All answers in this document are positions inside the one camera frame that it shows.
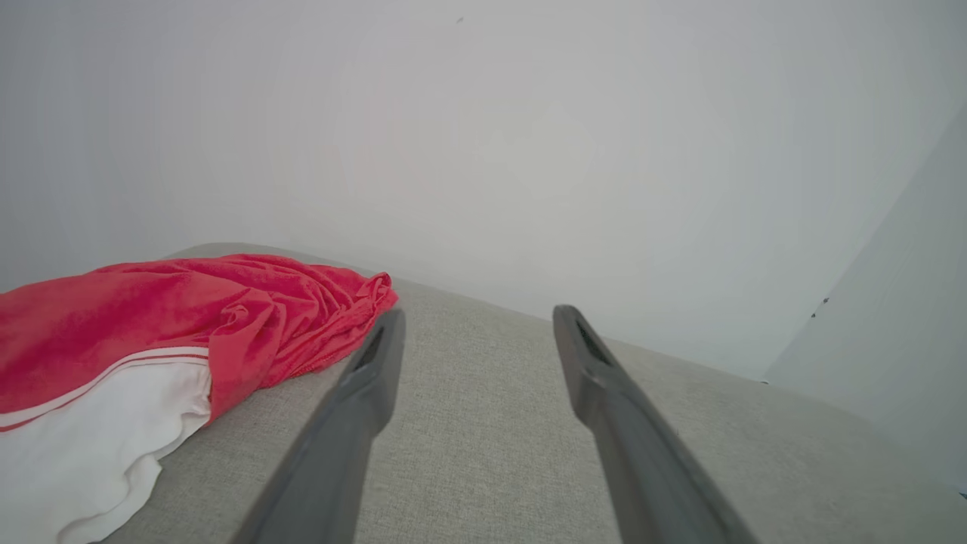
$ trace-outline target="red cloth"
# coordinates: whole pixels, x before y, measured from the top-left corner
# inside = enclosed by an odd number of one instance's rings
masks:
[[[0,413],[36,407],[149,348],[207,347],[214,420],[332,366],[396,302],[390,277],[235,255],[117,264],[0,294]]]

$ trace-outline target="couch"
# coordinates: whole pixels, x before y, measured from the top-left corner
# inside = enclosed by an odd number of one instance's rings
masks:
[[[170,257],[235,253],[338,265],[243,244]],[[538,318],[400,278],[394,287],[406,348],[355,541],[619,542],[594,441],[568,402],[551,309]],[[967,542],[967,500],[857,417],[607,343],[762,542]],[[345,364],[257,391],[199,431],[161,460],[148,503],[105,542],[227,542]]]

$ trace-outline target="gray upholstered surface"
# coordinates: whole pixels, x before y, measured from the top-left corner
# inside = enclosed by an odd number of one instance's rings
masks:
[[[212,244],[175,257],[276,253]],[[356,542],[616,542],[550,323],[394,279],[407,346]],[[763,542],[964,542],[967,501],[864,422],[686,361],[608,343]],[[224,542],[341,366],[253,394],[165,458],[107,539]]]

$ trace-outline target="white fabric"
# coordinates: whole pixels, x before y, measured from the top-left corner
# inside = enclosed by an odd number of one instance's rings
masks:
[[[107,537],[148,500],[158,459],[208,421],[206,358],[112,368],[72,402],[0,433],[0,542]]]

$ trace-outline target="red and white garment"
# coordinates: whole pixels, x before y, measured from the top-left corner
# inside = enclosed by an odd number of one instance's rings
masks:
[[[395,302],[386,274],[254,255],[0,294],[0,542],[105,538],[158,459],[255,389],[333,365]]]

